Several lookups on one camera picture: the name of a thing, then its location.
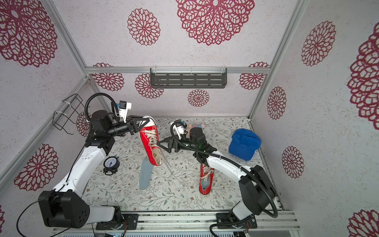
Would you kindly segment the red sneaker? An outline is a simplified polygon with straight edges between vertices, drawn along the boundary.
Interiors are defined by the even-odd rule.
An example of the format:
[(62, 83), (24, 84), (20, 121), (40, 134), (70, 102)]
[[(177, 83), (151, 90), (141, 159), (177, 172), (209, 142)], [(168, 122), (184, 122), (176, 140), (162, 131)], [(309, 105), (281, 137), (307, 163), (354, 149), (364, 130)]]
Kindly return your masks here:
[(199, 191), (202, 195), (206, 196), (211, 192), (213, 176), (214, 176), (214, 169), (201, 164)]
[(155, 120), (151, 116), (144, 116), (148, 122), (139, 132), (140, 140), (145, 148), (147, 157), (151, 165), (161, 166), (163, 153), (158, 146), (159, 132)]

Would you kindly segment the light blue insole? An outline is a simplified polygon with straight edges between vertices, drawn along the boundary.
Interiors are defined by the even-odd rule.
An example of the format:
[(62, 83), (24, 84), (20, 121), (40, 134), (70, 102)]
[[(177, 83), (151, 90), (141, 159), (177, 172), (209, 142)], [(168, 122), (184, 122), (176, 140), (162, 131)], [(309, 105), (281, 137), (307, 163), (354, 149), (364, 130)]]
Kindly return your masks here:
[(150, 163), (148, 157), (145, 157), (141, 163), (141, 173), (139, 179), (140, 190), (146, 190), (149, 187), (153, 168), (154, 165)]

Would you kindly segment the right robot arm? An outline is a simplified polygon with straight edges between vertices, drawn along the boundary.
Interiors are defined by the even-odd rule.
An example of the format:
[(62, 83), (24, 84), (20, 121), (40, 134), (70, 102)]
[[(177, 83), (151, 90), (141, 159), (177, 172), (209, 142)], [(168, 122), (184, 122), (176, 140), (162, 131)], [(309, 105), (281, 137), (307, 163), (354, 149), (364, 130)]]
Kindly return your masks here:
[(278, 217), (278, 209), (274, 203), (277, 192), (261, 166), (243, 166), (225, 157), (208, 144), (201, 128), (191, 129), (189, 138), (183, 133), (177, 135), (174, 131), (170, 133), (170, 137), (158, 142), (162, 149), (169, 153), (181, 150), (192, 151), (200, 164), (223, 173), (238, 184), (241, 201), (230, 211), (229, 218), (232, 222), (261, 213), (272, 218)]

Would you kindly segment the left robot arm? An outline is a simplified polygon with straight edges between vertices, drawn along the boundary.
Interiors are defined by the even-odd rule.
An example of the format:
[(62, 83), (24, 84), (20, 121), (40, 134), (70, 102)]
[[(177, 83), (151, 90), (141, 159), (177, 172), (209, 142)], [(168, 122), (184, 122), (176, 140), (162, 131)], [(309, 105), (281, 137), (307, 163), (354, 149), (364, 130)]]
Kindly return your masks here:
[(114, 114), (99, 110), (89, 121), (89, 137), (73, 168), (53, 190), (42, 192), (38, 198), (47, 227), (79, 229), (86, 224), (103, 222), (116, 229), (123, 224), (118, 206), (89, 206), (82, 197), (93, 172), (112, 149), (114, 137), (137, 133), (152, 119), (128, 116), (126, 121), (116, 121)]

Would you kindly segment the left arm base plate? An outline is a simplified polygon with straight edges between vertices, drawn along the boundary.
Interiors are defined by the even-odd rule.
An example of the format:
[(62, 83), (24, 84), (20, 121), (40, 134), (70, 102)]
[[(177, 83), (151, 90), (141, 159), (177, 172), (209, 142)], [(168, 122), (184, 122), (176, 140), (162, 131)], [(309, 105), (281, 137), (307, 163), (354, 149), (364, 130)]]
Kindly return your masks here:
[(122, 214), (121, 217), (116, 217), (109, 222), (99, 222), (96, 224), (95, 230), (136, 230), (138, 224), (138, 214)]

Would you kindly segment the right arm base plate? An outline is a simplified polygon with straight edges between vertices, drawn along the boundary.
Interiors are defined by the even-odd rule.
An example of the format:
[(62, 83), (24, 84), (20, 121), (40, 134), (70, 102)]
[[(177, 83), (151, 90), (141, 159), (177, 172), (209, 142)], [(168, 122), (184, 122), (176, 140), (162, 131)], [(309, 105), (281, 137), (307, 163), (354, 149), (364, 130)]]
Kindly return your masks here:
[(219, 229), (256, 229), (258, 227), (254, 215), (239, 220), (233, 213), (216, 213), (216, 224)]

